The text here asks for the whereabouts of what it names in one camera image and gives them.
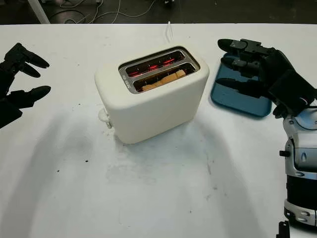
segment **cable on floor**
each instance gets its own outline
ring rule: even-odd
[[[118,7],[118,10],[117,10],[117,15],[115,16],[115,18],[114,18],[114,20],[112,21],[112,23],[111,23],[111,24],[113,24],[113,23],[116,21],[116,19],[117,19],[118,15],[119,15],[120,5],[121,5],[121,0],[119,0],[119,7]]]
[[[64,4],[65,2],[67,2],[66,0],[64,0],[64,1],[59,5],[59,7],[61,7],[61,8],[73,8],[73,7],[79,6],[79,5],[82,4],[84,1],[85,1],[85,0],[80,0],[79,3],[77,3],[77,4],[75,4],[75,5],[72,5],[72,6],[63,6],[63,4]]]
[[[81,19],[81,20],[83,20],[82,23],[85,23],[85,21],[86,21],[85,19],[86,19],[87,16],[85,16],[81,11],[74,10],[74,9],[58,11],[58,12],[54,13],[53,15],[51,15],[51,16],[49,17],[49,19],[52,19],[54,16],[56,16],[56,15],[58,15],[58,14],[60,14],[60,13],[68,12],[68,11],[73,11],[73,12],[77,12],[77,13],[81,14],[81,15],[83,16],[83,18]]]
[[[93,19],[90,22],[88,22],[88,24],[94,22],[94,20],[96,19],[97,15],[98,15],[99,7],[101,7],[102,4],[104,4],[104,0],[102,0],[101,3],[97,6],[95,16],[93,17]]]
[[[105,13],[100,14],[99,16],[97,16],[97,17],[94,19],[94,21],[97,20],[98,18],[102,17],[102,16],[105,16],[105,15],[111,14],[111,13],[117,13],[117,14],[120,14],[120,15],[123,15],[123,16],[127,16],[127,17],[139,17],[139,16],[143,16],[143,15],[147,14],[147,13],[151,10],[151,8],[152,8],[152,6],[153,6],[153,4],[154,4],[155,2],[156,2],[156,0],[153,0],[153,2],[151,3],[150,7],[148,8],[148,10],[146,10],[145,12],[143,12],[143,13],[141,13],[141,14],[139,14],[139,15],[136,15],[136,16],[130,16],[130,15],[128,15],[128,14],[126,14],[126,13],[123,13],[123,12],[120,12],[120,11],[109,11],[109,12],[105,12]]]

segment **white cable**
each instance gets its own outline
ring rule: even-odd
[[[102,4],[104,4],[104,0],[102,0],[101,3],[97,6],[97,10],[96,10],[95,16],[93,17],[93,19],[90,22],[88,22],[88,24],[90,24],[90,23],[95,21],[95,19],[97,17],[97,14],[98,14],[98,11],[99,11],[99,7],[101,7]]]
[[[149,9],[148,9],[147,11],[145,11],[145,12],[139,14],[139,15],[136,15],[136,16],[130,16],[130,15],[128,15],[128,14],[125,14],[125,13],[119,12],[119,11],[109,11],[109,12],[105,12],[105,13],[100,14],[99,16],[97,16],[97,17],[94,19],[94,21],[97,20],[98,18],[104,16],[104,15],[111,14],[111,13],[118,13],[118,14],[120,14],[120,15],[127,16],[127,17],[139,17],[139,16],[143,16],[143,15],[147,14],[147,13],[151,10],[151,8],[152,8],[152,6],[153,6],[153,4],[154,4],[155,2],[156,2],[156,0],[153,0],[153,2],[151,3],[151,5],[150,5],[150,7],[149,7]]]
[[[111,24],[113,24],[113,23],[116,21],[116,19],[117,19],[118,15],[119,15],[120,5],[121,5],[121,0],[119,0],[119,7],[118,7],[118,10],[117,10],[117,15],[115,16],[115,18],[114,18],[114,20],[112,21],[112,23],[111,23]]]
[[[75,4],[75,5],[72,5],[72,6],[63,6],[63,4],[66,2],[65,0],[59,5],[59,7],[61,8],[73,8],[73,7],[77,7],[79,6],[80,4],[82,4],[85,0],[81,0],[79,3]]]
[[[172,26],[170,24],[170,21],[168,21],[166,29],[165,29],[165,36],[167,41],[170,43],[170,41],[173,39],[173,30],[172,30]]]
[[[84,20],[85,18],[87,18],[90,14],[88,14],[87,16],[84,16],[83,18],[81,18],[79,21],[75,21],[74,19],[68,18],[66,20],[64,20],[63,24],[65,24],[67,21],[72,21],[75,24],[78,24],[79,22],[81,22],[82,20]]]

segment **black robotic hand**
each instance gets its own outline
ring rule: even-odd
[[[44,59],[28,51],[20,43],[13,46],[6,53],[4,62],[0,63],[0,128],[18,119],[22,115],[20,108],[32,107],[37,100],[51,90],[49,86],[41,86],[33,88],[29,92],[19,90],[7,95],[15,75],[19,71],[31,77],[40,77],[40,74],[27,63],[41,68],[50,66]]]
[[[220,78],[216,82],[251,97],[269,98],[277,105],[273,111],[276,118],[297,116],[314,101],[316,89],[295,71],[281,51],[245,39],[220,39],[218,46],[239,57],[223,57],[221,62],[224,65],[248,78],[258,76],[259,81],[250,79],[239,82],[231,78]]]

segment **floor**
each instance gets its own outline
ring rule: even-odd
[[[80,0],[69,0],[65,6]],[[0,5],[0,24],[39,23],[26,0],[5,0]],[[145,12],[153,0],[121,0],[120,11],[128,15]],[[96,0],[83,0],[74,8],[60,8],[63,0],[50,0],[43,8],[51,23],[85,23],[95,15]],[[119,0],[104,0],[99,14],[117,11]],[[115,23],[309,23],[317,24],[317,0],[175,0],[171,8],[156,0],[147,14],[140,17],[119,15]],[[111,23],[115,13],[94,23]]]

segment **power cord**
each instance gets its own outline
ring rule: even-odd
[[[119,7],[118,7],[118,10],[117,10],[117,15],[115,16],[115,18],[114,18],[114,20],[112,21],[112,23],[111,23],[111,24],[113,24],[113,23],[116,21],[116,19],[117,19],[118,15],[119,15],[120,5],[121,5],[121,0],[119,0]]]
[[[105,15],[111,14],[111,13],[117,13],[117,14],[120,14],[120,15],[123,15],[123,16],[127,16],[127,17],[139,17],[139,16],[143,16],[143,15],[147,14],[147,13],[151,10],[151,8],[152,8],[152,6],[153,6],[153,4],[154,4],[155,2],[156,2],[156,0],[153,0],[153,2],[151,3],[150,7],[148,8],[148,10],[146,10],[145,12],[143,12],[143,13],[141,13],[141,14],[139,14],[139,15],[136,15],[136,16],[130,16],[130,15],[125,14],[125,13],[120,12],[120,11],[109,11],[109,12],[105,12],[105,13],[100,14],[99,16],[97,16],[97,17],[94,19],[94,21],[97,20],[98,18],[102,17],[102,16],[105,16]]]
[[[59,15],[59,14],[61,14],[61,13],[63,13],[63,12],[69,12],[69,11],[73,11],[73,12],[77,12],[77,13],[81,14],[81,15],[83,16],[83,18],[81,19],[81,20],[83,21],[82,23],[85,23],[85,21],[86,21],[85,19],[86,19],[87,16],[85,16],[81,11],[74,10],[74,9],[58,11],[58,12],[54,13],[53,15],[51,15],[51,16],[49,17],[49,19],[52,19],[54,16]]]
[[[93,17],[93,19],[90,22],[88,22],[88,24],[94,22],[94,20],[96,19],[97,15],[98,15],[99,7],[101,7],[102,4],[104,4],[104,0],[102,0],[101,3],[97,6],[95,16]]]
[[[59,5],[59,7],[61,7],[61,8],[73,8],[73,7],[79,6],[79,5],[82,4],[84,1],[85,1],[85,0],[81,0],[79,3],[77,3],[77,4],[75,4],[75,5],[72,5],[72,6],[63,6],[63,4],[64,4],[65,2],[67,2],[67,0],[64,0],[64,1]]]
[[[72,5],[72,6],[63,6],[63,4],[64,4],[66,1],[70,2],[69,0],[64,0],[63,3],[62,3],[59,7],[61,7],[61,8],[73,8],[73,7],[77,7],[77,6],[79,6],[80,4],[82,4],[85,0],[81,0],[80,2],[78,2],[77,4]],[[139,14],[139,15],[131,16],[131,15],[128,15],[128,14],[126,14],[126,13],[124,13],[124,12],[120,12],[121,0],[119,0],[119,6],[118,6],[118,10],[117,10],[117,11],[109,11],[109,12],[105,12],[105,13],[102,13],[102,14],[100,14],[99,16],[97,16],[97,15],[98,15],[98,12],[99,12],[99,8],[100,8],[100,7],[103,5],[103,3],[104,3],[104,0],[102,0],[101,3],[97,6],[96,13],[95,13],[93,19],[92,19],[91,21],[89,21],[88,24],[94,23],[94,22],[95,22],[97,19],[99,19],[100,17],[103,17],[103,16],[108,15],[108,14],[112,14],[112,13],[116,13],[116,16],[115,16],[115,18],[114,18],[114,20],[112,21],[111,24],[113,24],[113,23],[116,21],[116,19],[117,19],[117,17],[118,17],[119,14],[120,14],[120,15],[123,15],[123,16],[127,16],[127,17],[140,17],[140,16],[143,16],[143,15],[147,14],[147,13],[151,10],[151,8],[152,8],[152,6],[153,6],[153,4],[154,4],[155,2],[156,2],[156,0],[153,0],[152,3],[151,3],[151,5],[150,5],[150,7],[149,7],[145,12],[143,12],[143,13],[141,13],[141,14]],[[50,16],[49,19],[51,19],[52,17],[54,17],[54,16],[56,16],[56,15],[58,15],[58,14],[60,14],[60,13],[68,12],[68,11],[78,12],[78,13],[80,13],[80,14],[83,16],[83,18],[80,19],[79,21],[75,21],[74,19],[68,18],[68,19],[64,20],[64,22],[63,22],[64,24],[65,24],[66,22],[68,22],[68,21],[72,21],[72,22],[75,23],[75,24],[85,23],[86,18],[89,16],[89,14],[85,16],[82,12],[80,12],[80,11],[78,11],[78,10],[69,9],[69,10],[59,11],[59,12],[53,14],[52,16]]]

